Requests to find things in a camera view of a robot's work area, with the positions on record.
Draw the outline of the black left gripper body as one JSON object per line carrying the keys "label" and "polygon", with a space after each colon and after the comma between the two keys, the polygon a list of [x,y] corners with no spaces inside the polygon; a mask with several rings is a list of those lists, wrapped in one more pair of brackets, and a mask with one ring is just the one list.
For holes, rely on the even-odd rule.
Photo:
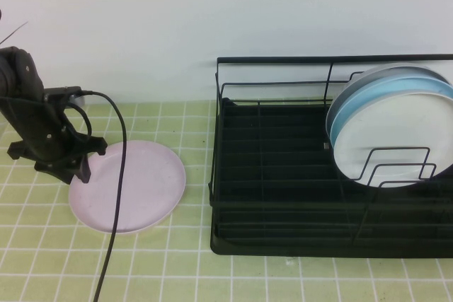
{"label": "black left gripper body", "polygon": [[69,162],[79,156],[105,155],[105,139],[78,133],[61,104],[2,97],[1,114],[21,138],[8,147],[7,154],[14,160],[25,158],[69,168]]}

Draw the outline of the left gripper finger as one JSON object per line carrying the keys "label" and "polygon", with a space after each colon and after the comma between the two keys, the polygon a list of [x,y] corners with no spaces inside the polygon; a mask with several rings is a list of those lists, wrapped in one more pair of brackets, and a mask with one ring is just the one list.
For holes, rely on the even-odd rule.
{"label": "left gripper finger", "polygon": [[91,169],[88,162],[88,155],[82,155],[69,162],[69,169],[73,176],[76,176],[82,183],[86,184],[91,178]]}
{"label": "left gripper finger", "polygon": [[72,171],[66,165],[55,165],[53,163],[36,162],[34,169],[54,177],[72,177]]}

